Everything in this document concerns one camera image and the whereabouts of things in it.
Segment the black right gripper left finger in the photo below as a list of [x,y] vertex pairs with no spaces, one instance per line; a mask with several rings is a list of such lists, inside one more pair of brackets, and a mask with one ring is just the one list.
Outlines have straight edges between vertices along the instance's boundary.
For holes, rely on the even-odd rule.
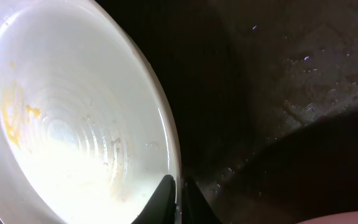
[[174,224],[176,212],[176,184],[165,175],[144,209],[132,224]]

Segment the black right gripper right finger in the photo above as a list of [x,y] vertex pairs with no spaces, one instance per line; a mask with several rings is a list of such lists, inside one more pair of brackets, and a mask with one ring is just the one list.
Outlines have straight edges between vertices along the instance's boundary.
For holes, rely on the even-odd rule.
[[183,181],[182,223],[221,224],[191,177]]

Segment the cream plate top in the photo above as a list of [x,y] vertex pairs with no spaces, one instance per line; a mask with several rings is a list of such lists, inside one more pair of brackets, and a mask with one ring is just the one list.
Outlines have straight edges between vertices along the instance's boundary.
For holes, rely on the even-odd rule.
[[0,222],[132,223],[180,147],[158,78],[95,1],[0,0]]

